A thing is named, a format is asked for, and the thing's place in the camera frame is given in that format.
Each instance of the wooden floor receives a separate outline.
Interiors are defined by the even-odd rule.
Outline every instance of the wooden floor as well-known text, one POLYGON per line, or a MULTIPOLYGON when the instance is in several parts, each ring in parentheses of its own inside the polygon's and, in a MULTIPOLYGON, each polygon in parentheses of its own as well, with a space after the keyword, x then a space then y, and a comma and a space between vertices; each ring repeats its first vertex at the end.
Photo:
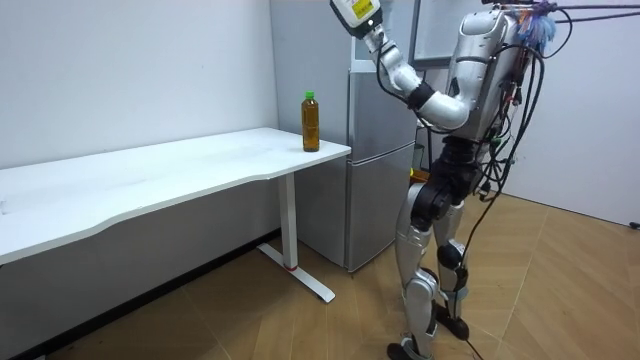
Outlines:
MULTIPOLYGON (((468 203, 462 241, 483 206, 468 203)), ((49 359, 386 359, 406 331, 394 249, 352 275, 306 247, 300 257, 336 293, 329 305, 253 251, 49 359)), ((469 266, 463 317, 485 359, 640 359, 640 232, 504 196, 469 266)), ((444 327, 435 354, 474 359, 444 327)))

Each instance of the robot leg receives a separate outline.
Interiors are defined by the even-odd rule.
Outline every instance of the robot leg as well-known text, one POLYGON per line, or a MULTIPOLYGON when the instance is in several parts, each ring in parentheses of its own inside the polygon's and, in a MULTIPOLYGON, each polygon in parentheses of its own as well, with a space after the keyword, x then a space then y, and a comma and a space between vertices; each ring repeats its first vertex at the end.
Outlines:
POLYGON ((438 243, 438 273, 445 306, 437 305, 438 322, 461 340, 469 339, 469 327, 461 319, 462 300, 467 297, 466 259, 462 258, 464 245, 455 240, 460 225, 464 201, 451 205, 446 215, 433 224, 438 243))
POLYGON ((438 280, 431 270, 420 267, 431 231, 411 224, 411 211, 417 194, 424 186, 413 185, 407 202, 400 211, 396 228, 396 260, 402 280, 402 297, 411 337, 402 344, 391 344, 387 354, 394 360, 432 360, 432 341, 436 333, 435 298, 438 280))

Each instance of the desk leg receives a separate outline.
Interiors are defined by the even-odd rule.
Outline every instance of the desk leg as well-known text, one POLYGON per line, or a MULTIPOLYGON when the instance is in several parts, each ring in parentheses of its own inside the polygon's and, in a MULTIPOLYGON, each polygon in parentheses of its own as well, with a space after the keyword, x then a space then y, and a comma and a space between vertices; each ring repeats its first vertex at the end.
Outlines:
POLYGON ((268 244, 258 246, 258 249, 289 271, 324 302, 329 303, 336 295, 321 282, 298 267, 298 236, 296 232, 296 195, 293 174, 278 178, 278 192, 280 196, 280 225, 282 227, 282 252, 280 254, 268 244))

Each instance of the plastic bottle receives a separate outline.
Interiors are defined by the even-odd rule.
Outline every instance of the plastic bottle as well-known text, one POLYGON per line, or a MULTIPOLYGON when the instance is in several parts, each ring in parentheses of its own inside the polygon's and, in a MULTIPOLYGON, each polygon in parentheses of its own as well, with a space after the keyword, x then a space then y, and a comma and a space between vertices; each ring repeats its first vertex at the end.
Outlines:
POLYGON ((320 150, 318 102, 313 97, 313 91, 307 91, 302 102, 302 147, 307 152, 320 150))

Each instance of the desk top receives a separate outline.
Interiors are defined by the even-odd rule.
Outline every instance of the desk top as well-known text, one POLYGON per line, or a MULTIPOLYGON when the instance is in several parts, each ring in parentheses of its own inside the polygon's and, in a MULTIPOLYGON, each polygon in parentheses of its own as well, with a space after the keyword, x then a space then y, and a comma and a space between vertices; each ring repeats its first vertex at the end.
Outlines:
POLYGON ((0 170, 0 264, 94 235, 120 221, 351 152, 270 128, 0 170))

